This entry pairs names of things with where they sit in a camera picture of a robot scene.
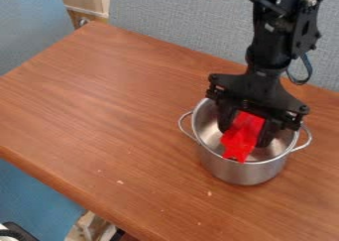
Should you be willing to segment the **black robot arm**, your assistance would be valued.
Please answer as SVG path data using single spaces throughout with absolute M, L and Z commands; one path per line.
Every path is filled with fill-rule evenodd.
M 307 53 L 321 38 L 317 11 L 323 0 L 251 0 L 253 40 L 247 49 L 247 71 L 212 73 L 207 97 L 217 106 L 219 129 L 225 132 L 240 111 L 263 119 L 255 145 L 264 147 L 275 134 L 300 128 L 308 106 L 283 88 L 280 76 L 291 62 L 309 64 Z

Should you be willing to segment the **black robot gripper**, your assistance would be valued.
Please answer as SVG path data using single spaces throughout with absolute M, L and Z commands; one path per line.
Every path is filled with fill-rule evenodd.
M 296 131 L 309 107 L 284 89 L 283 68 L 248 66 L 243 74 L 211 73 L 205 96 L 217 105 L 217 124 L 225 132 L 233 124 L 237 110 L 264 119 L 256 147 L 264 148 L 280 129 Z

